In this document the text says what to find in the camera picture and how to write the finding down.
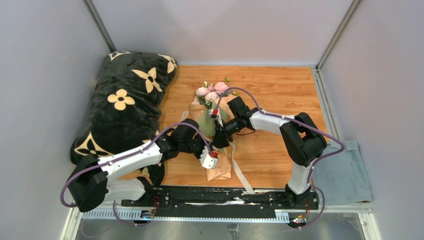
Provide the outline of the white gold-lettered ribbon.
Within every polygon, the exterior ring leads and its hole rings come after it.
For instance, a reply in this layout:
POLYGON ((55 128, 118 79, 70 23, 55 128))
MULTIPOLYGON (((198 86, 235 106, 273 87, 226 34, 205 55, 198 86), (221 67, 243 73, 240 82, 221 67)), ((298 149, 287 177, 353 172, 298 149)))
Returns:
POLYGON ((251 184, 248 182, 247 178, 243 174, 240 169, 238 163, 235 159, 236 145, 234 143, 230 143, 231 146, 231 154, 228 153, 228 148, 221 148, 218 150, 218 156, 222 157, 216 167, 214 169, 206 169, 206 180, 208 182, 212 180, 227 180, 232 177, 232 170, 234 170, 235 175, 240 180, 242 186, 245 190, 252 194, 254 193, 254 189, 251 184))

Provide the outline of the green and peach wrapping paper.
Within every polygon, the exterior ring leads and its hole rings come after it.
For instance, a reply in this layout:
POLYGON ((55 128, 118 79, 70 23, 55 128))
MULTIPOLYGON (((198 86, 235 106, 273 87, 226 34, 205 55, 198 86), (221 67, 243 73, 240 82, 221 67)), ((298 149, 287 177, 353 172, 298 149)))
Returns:
MULTIPOLYGON (((226 122, 234 118, 234 115, 228 106, 228 102, 234 98, 235 96, 233 95, 226 96, 223 97, 220 102, 220 115, 226 122)), ((193 102, 189 105, 189 115, 199 125, 199 130, 201 133, 211 141, 215 136, 215 123, 213 119, 210 118, 209 110, 206 108, 206 106, 200 104, 197 99, 194 99, 193 102)), ((214 169, 206 170, 207 181, 210 182, 212 180, 226 180, 232 177, 231 170, 233 154, 235 152, 234 147, 235 145, 231 143, 230 146, 219 148, 217 150, 218 163, 214 169)))

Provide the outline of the pink fake flower bouquet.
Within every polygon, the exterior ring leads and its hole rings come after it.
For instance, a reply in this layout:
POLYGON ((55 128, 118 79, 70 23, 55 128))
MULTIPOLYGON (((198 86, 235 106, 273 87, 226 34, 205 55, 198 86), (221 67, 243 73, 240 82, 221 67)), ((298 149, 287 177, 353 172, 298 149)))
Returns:
POLYGON ((218 100, 220 97, 232 97, 237 96, 238 93, 235 90, 229 90, 224 93, 230 86, 228 83, 230 82, 229 77, 225 77, 223 81, 217 83, 208 83, 204 81, 202 86, 194 91, 194 99, 192 101, 192 105, 203 105, 207 109, 213 107, 213 103, 215 100, 218 100))

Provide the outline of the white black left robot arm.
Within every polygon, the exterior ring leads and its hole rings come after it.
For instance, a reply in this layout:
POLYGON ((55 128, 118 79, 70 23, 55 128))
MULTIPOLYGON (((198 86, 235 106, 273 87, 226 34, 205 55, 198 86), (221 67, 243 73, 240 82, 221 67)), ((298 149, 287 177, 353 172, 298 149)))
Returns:
POLYGON ((121 180, 132 171, 157 165, 178 156, 193 154, 205 169, 218 162, 211 143, 192 119, 172 124, 148 142, 119 154, 96 158, 89 154, 82 158, 60 192, 60 202, 68 208, 77 207, 89 212, 105 202, 132 200, 149 206, 153 193, 142 180, 121 180))

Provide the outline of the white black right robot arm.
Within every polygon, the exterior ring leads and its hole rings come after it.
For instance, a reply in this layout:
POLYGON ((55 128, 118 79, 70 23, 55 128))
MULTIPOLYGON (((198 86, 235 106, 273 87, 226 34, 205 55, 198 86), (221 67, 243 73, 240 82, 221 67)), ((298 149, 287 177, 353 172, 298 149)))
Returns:
POLYGON ((327 147, 323 134, 316 128, 310 116, 301 112, 294 116, 278 115, 259 109, 250 109, 241 97, 227 103, 234 118, 216 122, 212 144, 216 148, 228 147, 233 135, 243 129, 266 131, 281 135, 287 153, 293 161, 290 180, 285 186, 282 202, 298 209, 307 202, 311 191, 313 163, 327 147))

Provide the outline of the black floral plush blanket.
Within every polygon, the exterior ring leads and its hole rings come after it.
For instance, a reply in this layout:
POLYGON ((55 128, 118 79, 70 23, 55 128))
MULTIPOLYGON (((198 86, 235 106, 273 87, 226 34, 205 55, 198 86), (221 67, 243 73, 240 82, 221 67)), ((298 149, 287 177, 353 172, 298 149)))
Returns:
POLYGON ((152 140, 160 128, 161 104, 177 73, 169 55, 139 51, 108 54, 99 73, 88 120, 70 147, 70 161, 109 157, 152 140))

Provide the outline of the blue denim tote bag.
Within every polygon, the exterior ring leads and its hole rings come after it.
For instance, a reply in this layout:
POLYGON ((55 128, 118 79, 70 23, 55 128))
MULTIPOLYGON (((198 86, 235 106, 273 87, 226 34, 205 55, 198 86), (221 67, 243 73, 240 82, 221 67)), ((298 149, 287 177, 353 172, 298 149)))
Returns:
POLYGON ((320 160, 312 173, 327 205, 372 201, 372 189, 357 140, 347 140, 344 150, 320 160))

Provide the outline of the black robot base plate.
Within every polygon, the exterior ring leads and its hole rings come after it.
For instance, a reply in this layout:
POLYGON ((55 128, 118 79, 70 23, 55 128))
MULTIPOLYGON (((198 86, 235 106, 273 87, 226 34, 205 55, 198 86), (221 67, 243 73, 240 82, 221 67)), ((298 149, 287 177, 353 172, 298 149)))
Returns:
POLYGON ((158 217, 271 219, 277 210, 317 210, 319 197, 311 191, 306 203, 292 208, 281 199, 283 189, 257 189, 248 193, 242 188, 162 186, 148 190, 139 200, 121 200, 123 207, 157 207, 158 217))

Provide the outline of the aluminium front frame rail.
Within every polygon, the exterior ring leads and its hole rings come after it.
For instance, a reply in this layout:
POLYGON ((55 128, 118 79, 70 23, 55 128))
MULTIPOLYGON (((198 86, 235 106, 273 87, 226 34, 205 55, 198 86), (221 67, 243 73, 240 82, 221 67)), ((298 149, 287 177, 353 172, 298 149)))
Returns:
POLYGON ((75 239, 77 225, 83 220, 122 220, 133 227, 153 221, 273 223, 287 226, 289 232, 300 232, 332 213, 356 214, 365 239, 381 238, 372 209, 366 202, 331 206, 315 187, 300 196, 292 196, 284 189, 248 192, 230 187, 162 186, 149 188, 139 200, 105 202, 83 212, 71 210, 61 239, 75 239))

